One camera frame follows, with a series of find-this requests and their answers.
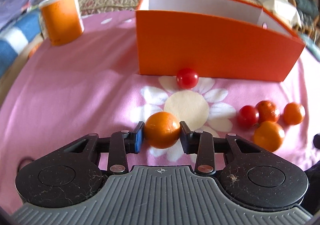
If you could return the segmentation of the reddish orange fruit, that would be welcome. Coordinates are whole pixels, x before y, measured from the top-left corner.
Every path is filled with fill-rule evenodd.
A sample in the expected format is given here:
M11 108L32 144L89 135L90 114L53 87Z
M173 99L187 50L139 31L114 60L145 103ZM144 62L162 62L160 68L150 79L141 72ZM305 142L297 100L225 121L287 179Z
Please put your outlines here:
M256 104L255 108L258 110L259 113L259 124L265 121L277 122L280 118L280 110L272 101L260 101Z

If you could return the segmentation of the pink floral tablecloth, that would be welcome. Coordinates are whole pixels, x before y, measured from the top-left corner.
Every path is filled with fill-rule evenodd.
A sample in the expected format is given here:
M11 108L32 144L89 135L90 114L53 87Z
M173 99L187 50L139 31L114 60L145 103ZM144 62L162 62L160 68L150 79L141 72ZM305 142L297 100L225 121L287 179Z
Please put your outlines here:
M319 63L304 50L281 82L200 78L191 90L172 76L138 73L136 24L132 11L84 17L85 32L61 47L43 42L14 82L1 107L1 207L16 211L18 167L88 133L107 137L131 130L152 114L168 111L192 129L224 137L240 129L236 112L244 105L273 101L279 109L301 103L304 121L284 126L277 154L301 169L319 161L313 137L319 133Z

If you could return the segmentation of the red cherry tomato by box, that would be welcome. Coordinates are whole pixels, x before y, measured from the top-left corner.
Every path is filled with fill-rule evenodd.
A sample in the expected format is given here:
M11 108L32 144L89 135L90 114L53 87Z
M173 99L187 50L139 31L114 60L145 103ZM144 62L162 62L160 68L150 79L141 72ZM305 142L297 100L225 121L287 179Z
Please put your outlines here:
M192 89L199 82L198 73L191 68L182 68L176 74L176 81L182 89Z

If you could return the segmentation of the orange cardboard box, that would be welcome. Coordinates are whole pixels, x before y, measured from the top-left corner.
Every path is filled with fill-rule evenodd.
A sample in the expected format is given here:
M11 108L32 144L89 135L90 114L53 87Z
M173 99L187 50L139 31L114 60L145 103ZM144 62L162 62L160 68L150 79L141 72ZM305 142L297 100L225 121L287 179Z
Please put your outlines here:
M243 0L140 0L140 74L281 82L305 44L260 5Z

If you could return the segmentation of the small orange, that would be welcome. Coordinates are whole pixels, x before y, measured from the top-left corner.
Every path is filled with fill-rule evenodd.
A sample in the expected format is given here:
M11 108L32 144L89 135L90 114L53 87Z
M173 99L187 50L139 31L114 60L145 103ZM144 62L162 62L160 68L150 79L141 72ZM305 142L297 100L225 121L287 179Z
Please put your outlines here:
M169 112L157 112L151 115L144 125L144 138L157 149L173 146L181 133L180 122Z
M265 121L255 129L252 139L257 146L275 152L284 142L285 131L278 123Z
M305 108L302 104L291 102L283 110L283 121L287 125L298 125L305 118Z

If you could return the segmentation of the orange cylindrical canister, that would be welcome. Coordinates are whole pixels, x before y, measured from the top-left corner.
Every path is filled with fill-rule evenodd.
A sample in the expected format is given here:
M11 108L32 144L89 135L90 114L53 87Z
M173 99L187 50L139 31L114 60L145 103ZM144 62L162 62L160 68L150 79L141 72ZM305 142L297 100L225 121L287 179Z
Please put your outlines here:
M39 4L52 46L62 46L84 32L78 0L44 0Z

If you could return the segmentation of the blue white striped bed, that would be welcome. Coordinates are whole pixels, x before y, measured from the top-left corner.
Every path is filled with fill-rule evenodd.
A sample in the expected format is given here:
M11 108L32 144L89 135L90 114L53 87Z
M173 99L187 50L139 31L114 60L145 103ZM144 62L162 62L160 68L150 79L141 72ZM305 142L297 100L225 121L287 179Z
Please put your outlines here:
M40 9L22 14L1 30L1 77L12 66L23 49L42 32Z

